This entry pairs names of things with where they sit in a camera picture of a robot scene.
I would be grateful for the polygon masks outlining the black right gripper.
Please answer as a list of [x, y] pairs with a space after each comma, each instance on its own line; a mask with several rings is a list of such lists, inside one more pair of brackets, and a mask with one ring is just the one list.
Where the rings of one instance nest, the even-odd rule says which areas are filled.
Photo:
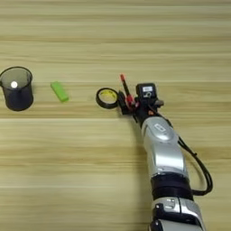
[[158, 112], [158, 109], [164, 105], [160, 99], [145, 99], [134, 100], [131, 94], [124, 94], [122, 91], [118, 92], [118, 105], [121, 112], [125, 116], [133, 114], [135, 121], [142, 125], [149, 117], [163, 117]]

